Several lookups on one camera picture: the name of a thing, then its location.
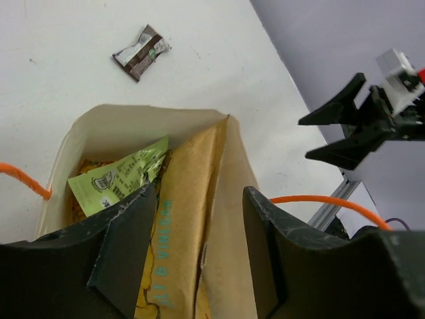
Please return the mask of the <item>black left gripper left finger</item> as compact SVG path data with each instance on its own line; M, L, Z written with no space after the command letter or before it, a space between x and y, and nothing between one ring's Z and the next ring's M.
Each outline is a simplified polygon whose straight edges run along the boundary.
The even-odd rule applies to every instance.
M2 318L133 318L157 204L146 185L69 227L1 246Z

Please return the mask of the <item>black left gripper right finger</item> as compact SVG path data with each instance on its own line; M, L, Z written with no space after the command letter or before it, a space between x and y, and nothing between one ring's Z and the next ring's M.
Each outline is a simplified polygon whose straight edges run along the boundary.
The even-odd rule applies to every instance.
M344 240L243 191L259 318L423 318L424 233L370 229Z

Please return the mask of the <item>beige paper gift bag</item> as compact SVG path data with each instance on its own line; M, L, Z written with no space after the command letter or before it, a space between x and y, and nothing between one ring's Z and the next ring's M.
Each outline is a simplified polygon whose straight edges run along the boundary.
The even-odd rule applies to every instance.
M1 245L2 318L270 318L248 259L255 185L238 122L214 110L100 105L62 141L33 241Z

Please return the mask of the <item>large tan chip bag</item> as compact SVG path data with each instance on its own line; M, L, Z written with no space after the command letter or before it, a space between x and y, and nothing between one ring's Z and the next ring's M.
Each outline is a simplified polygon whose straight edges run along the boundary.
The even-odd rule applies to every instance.
M192 318L228 120L195 134L171 151L159 183L159 201L135 318Z

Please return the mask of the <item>small green candy packet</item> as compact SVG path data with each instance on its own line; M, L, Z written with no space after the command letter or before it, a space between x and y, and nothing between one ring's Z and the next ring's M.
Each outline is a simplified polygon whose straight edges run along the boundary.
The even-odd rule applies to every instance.
M169 138L165 136L142 150L114 161L111 165L117 174L107 194L102 196L102 203L106 203L106 198L113 199L113 206L144 185L154 182L163 166L168 147Z

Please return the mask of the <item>brown chocolate bar wrapper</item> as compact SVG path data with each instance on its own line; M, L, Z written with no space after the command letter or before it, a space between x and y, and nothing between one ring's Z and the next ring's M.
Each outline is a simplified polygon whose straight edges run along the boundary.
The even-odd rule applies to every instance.
M158 56L171 50L171 45L149 24L142 30L136 44L114 53L112 58L139 82L142 74Z

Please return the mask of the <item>aluminium table front rail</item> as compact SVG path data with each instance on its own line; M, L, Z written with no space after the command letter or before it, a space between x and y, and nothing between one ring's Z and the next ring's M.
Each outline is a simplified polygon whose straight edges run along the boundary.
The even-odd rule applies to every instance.
M361 184L360 181L351 181L347 176L342 173L343 181L331 194L332 197L338 199L348 199L356 188ZM323 205L316 211L312 218L307 222L308 225L320 231L326 231L328 226L332 223L336 214L340 210L340 206L336 204L323 203Z

